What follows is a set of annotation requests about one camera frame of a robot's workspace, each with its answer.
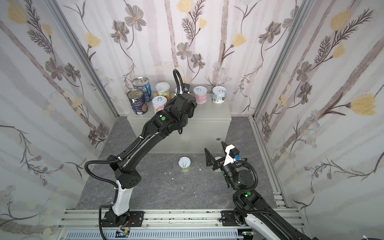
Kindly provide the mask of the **white lid green can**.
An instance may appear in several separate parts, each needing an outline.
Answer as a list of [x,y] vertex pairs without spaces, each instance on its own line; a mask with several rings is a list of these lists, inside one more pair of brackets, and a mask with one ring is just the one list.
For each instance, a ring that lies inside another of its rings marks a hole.
[[181,157],[178,164],[181,172],[188,172],[191,168],[191,159],[188,157]]

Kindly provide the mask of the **white lid teal can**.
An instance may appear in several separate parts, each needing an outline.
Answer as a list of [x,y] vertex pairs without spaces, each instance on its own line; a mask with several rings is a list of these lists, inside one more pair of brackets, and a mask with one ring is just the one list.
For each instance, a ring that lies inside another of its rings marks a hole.
[[225,98],[227,95],[226,88],[217,86],[217,87],[214,87],[212,91],[213,91],[212,101],[215,104],[222,104],[225,102]]

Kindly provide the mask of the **white lid pink-red can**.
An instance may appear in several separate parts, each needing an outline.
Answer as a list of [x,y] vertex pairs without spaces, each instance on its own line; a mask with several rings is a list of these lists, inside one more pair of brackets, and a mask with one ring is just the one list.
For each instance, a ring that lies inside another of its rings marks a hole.
[[197,104],[204,104],[207,101],[208,90],[206,87],[198,86],[194,88],[194,96]]

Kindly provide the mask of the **white lid pink can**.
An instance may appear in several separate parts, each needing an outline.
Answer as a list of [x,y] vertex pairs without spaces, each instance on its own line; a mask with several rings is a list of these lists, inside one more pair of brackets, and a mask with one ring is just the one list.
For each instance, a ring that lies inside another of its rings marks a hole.
[[152,100],[152,105],[154,108],[154,111],[157,113],[164,109],[165,105],[167,104],[168,99],[164,96],[157,96],[154,97]]

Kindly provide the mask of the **white lid yellow-orange can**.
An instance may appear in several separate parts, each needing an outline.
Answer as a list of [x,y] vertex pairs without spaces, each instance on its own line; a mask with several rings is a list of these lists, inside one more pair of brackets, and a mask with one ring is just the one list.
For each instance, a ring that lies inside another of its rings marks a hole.
[[171,86],[166,82],[160,82],[156,84],[155,89],[157,92],[157,96],[165,97],[167,101],[170,101],[172,98],[170,88]]

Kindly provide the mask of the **dark labelled tall can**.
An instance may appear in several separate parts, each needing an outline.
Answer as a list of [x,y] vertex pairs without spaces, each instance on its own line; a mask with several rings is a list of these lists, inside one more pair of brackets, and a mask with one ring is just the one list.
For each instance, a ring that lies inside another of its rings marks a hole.
[[144,115],[148,111],[144,92],[139,89],[130,90],[127,93],[133,112],[136,115]]

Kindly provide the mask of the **blue labelled tall can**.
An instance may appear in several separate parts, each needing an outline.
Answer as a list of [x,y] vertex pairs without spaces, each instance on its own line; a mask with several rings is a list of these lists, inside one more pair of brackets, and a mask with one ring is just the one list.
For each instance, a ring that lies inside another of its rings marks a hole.
[[146,77],[137,77],[132,81],[133,87],[135,89],[142,90],[146,99],[146,102],[151,102],[152,97],[152,89],[150,86],[150,81]]

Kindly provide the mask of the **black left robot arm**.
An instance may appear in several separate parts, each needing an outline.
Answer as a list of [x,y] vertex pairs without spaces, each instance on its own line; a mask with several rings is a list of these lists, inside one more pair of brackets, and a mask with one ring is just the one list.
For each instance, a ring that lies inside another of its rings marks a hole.
[[130,199],[133,188],[141,181],[136,166],[142,158],[160,141],[172,132],[180,134],[193,117],[197,107],[196,98],[188,93],[178,94],[163,110],[157,112],[143,127],[139,137],[122,153],[109,156],[113,161],[110,167],[115,173],[118,190],[117,200],[110,207],[114,218],[127,215],[130,209]]

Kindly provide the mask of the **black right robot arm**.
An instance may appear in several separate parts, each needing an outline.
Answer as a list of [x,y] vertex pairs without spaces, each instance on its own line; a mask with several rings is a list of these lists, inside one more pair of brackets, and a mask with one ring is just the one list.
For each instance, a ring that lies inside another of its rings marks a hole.
[[220,159],[204,149],[207,167],[221,170],[228,188],[234,191],[234,219],[238,225],[247,225],[267,240],[309,240],[281,217],[256,191],[259,178],[247,158],[240,157],[234,145],[221,142],[225,156]]

